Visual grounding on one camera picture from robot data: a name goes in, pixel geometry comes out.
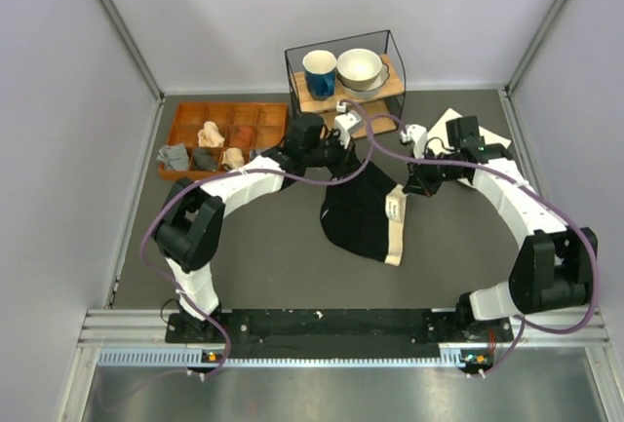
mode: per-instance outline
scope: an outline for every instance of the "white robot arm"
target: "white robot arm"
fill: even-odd
[[[345,113],[335,118],[334,131],[321,138],[323,119],[304,115],[297,119],[282,147],[265,151],[237,170],[244,176],[207,181],[168,213],[154,240],[181,286],[182,290],[177,291],[179,304],[190,317],[204,321],[187,299],[207,315],[219,304],[210,260],[216,251],[223,218],[262,195],[290,186],[293,182],[281,173],[303,175],[308,167],[328,167],[336,176],[346,174],[342,173],[345,164],[355,157],[351,134],[363,124],[357,113]],[[272,173],[248,173],[254,169]],[[167,201],[189,183],[190,180],[180,180]],[[197,211],[194,221],[187,219],[187,211]]]
[[[452,151],[438,155],[426,149],[428,138],[423,127],[408,125],[401,133],[401,139],[403,143],[413,144],[416,159],[477,163],[504,173],[517,180],[517,185],[534,191],[502,145],[485,144],[476,117],[449,121],[447,133]],[[460,297],[457,312],[463,321],[496,320],[590,301],[591,266],[578,238],[557,215],[517,186],[486,171],[412,164],[406,190],[432,196],[443,181],[459,178],[467,178],[491,202],[520,250],[509,281]],[[596,250],[598,241],[594,233],[589,228],[582,230]]]

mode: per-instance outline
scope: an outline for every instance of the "white bowl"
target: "white bowl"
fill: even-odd
[[[377,76],[377,79],[375,79],[374,82],[365,91],[354,91],[353,89],[342,83],[342,78],[340,76],[338,76],[338,80],[342,83],[342,86],[344,87],[344,92],[348,96],[360,98],[361,100],[371,100],[379,93],[379,91],[381,91],[383,85],[388,82],[389,77],[390,73],[388,71],[388,65],[386,63],[383,63],[379,76]]]
[[[381,72],[381,58],[367,49],[351,49],[338,57],[341,81],[354,91],[365,91]]]

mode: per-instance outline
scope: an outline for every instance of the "wooden board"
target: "wooden board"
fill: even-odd
[[[379,92],[369,99],[360,99],[348,95],[344,91],[342,83],[338,79],[335,80],[335,93],[333,96],[326,98],[325,100],[315,100],[305,85],[305,74],[303,71],[295,73],[293,75],[294,82],[296,84],[296,90],[299,95],[299,104],[301,105],[302,112],[322,113],[335,110],[335,105],[342,98],[351,98],[357,102],[371,102],[373,100],[379,100],[381,98],[389,96],[398,96],[405,92],[406,88],[401,82],[397,70],[395,69],[390,57],[387,55],[381,55],[381,60],[388,65],[388,80],[386,84],[379,90]]]
[[[390,112],[388,111],[388,107],[386,102],[383,100],[378,100],[377,102],[365,103],[362,105],[364,110],[367,112],[369,117],[374,117],[375,115],[385,114],[388,115]],[[333,129],[333,119],[337,116],[337,112],[325,112],[322,113],[321,116],[323,120],[325,120],[325,124],[331,130]],[[372,130],[375,134],[388,133],[393,132],[397,129],[397,125],[390,120],[389,118],[380,118],[379,120],[375,120],[372,122]],[[360,137],[365,137],[367,135],[366,127],[359,129],[353,137],[358,139]]]

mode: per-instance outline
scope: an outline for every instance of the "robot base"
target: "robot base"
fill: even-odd
[[[401,359],[440,357],[438,344],[513,339],[508,319],[461,326],[454,312],[430,309],[215,311],[230,334],[230,357],[239,359]],[[219,344],[210,325],[199,329],[181,313],[170,315],[166,341]]]

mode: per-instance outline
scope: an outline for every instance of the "beige strap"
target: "beige strap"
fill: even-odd
[[[388,217],[388,254],[387,264],[399,266],[403,255],[403,225],[406,218],[408,195],[403,192],[403,185],[397,185],[386,196],[386,216]]]

